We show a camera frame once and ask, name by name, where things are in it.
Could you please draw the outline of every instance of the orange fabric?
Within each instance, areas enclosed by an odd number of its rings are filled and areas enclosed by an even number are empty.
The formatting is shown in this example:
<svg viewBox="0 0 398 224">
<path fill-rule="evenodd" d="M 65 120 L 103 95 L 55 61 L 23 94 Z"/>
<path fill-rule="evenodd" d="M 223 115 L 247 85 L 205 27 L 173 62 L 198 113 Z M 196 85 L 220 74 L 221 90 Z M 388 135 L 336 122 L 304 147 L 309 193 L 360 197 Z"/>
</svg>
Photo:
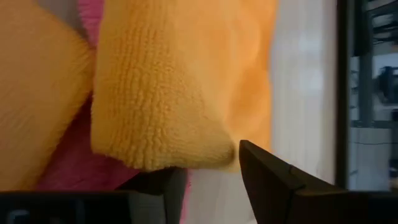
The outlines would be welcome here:
<svg viewBox="0 0 398 224">
<path fill-rule="evenodd" d="M 238 167 L 270 150 L 276 0 L 106 0 L 93 150 L 147 170 Z"/>
<path fill-rule="evenodd" d="M 31 189 L 92 89 L 92 55 L 31 0 L 0 0 L 0 21 L 0 190 Z"/>
</svg>

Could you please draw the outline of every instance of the orange microfiber towel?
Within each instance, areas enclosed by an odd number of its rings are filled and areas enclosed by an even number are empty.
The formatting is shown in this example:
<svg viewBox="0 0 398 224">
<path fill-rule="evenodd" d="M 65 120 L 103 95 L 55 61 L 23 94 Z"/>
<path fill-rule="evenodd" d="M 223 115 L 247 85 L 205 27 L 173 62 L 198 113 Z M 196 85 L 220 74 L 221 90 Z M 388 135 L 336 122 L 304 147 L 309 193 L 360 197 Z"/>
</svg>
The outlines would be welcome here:
<svg viewBox="0 0 398 224">
<path fill-rule="evenodd" d="M 240 139 L 270 150 L 276 1 L 106 0 L 93 150 L 146 170 L 236 168 Z"/>
<path fill-rule="evenodd" d="M 0 0 L 0 190 L 31 189 L 92 90 L 88 44 L 32 0 Z"/>
</svg>

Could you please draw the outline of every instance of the yellow cloth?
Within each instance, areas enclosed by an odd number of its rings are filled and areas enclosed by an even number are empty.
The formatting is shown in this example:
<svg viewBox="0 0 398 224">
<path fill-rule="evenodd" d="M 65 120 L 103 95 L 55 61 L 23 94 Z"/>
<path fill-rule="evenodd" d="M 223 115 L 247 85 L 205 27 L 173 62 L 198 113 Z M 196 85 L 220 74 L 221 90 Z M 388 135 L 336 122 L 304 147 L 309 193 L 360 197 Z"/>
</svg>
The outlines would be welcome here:
<svg viewBox="0 0 398 224">
<path fill-rule="evenodd" d="M 269 150 L 276 0 L 105 1 L 93 150 L 134 168 L 238 167 Z"/>
<path fill-rule="evenodd" d="M 92 89 L 85 41 L 31 0 L 0 0 L 0 190 L 30 189 Z"/>
</svg>

